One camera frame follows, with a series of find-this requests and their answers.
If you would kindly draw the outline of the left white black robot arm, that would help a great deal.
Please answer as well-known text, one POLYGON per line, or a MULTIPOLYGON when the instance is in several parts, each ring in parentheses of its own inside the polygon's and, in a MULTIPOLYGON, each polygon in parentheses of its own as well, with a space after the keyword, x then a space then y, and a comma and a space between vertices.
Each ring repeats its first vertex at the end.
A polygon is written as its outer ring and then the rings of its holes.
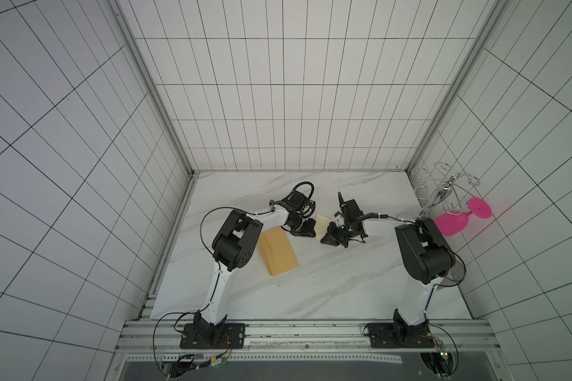
POLYGON ((208 249, 215 265, 206 306, 193 318, 195 331, 208 344, 218 345, 225 335, 231 284, 249 263, 262 233, 285 226, 294 237, 316 237, 316 221, 312 217, 316 210, 314 190, 313 183, 303 181, 285 198, 270 201, 266 211, 227 208, 230 214, 208 249))

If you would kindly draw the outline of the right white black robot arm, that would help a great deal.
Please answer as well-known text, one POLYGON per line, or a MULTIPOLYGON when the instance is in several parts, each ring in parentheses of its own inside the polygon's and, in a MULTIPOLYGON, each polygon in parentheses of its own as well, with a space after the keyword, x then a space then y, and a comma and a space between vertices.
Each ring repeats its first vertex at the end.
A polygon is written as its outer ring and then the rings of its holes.
POLYGON ((389 214, 365 214, 353 199, 346 201, 338 193, 338 222, 330 222, 321 239, 323 244, 347 248, 351 241, 368 237, 385 237, 397 241, 400 255, 408 273, 400 306, 395 309, 391 323, 371 323, 368 335, 372 344, 391 336, 397 347, 430 348, 431 339, 427 308, 435 288, 443 282, 456 258, 439 228, 429 217, 414 221, 389 214))

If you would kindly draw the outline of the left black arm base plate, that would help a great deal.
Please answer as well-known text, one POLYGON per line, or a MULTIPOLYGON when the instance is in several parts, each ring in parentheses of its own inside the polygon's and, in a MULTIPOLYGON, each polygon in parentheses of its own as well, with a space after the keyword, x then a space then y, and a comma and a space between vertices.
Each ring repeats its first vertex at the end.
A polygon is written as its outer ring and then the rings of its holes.
POLYGON ((198 327, 193 323, 184 326, 180 340, 181 349, 242 349, 246 338, 243 323, 223 323, 213 327, 198 327))

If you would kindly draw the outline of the tan kraft envelope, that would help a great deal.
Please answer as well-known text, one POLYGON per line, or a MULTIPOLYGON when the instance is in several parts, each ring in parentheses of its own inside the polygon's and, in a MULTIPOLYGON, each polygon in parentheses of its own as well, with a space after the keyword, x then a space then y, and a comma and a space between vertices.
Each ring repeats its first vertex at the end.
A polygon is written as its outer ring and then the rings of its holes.
POLYGON ((281 227, 263 232, 257 248, 270 276, 279 276, 300 266, 287 233, 281 227))

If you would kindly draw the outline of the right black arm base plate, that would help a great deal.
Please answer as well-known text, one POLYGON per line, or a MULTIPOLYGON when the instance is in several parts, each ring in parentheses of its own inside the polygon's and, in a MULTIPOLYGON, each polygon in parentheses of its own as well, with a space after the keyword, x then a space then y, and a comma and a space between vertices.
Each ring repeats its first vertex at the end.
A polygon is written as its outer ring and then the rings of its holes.
POLYGON ((400 322, 369 323, 362 333, 370 339, 373 349, 433 349, 428 325, 409 326, 400 322))

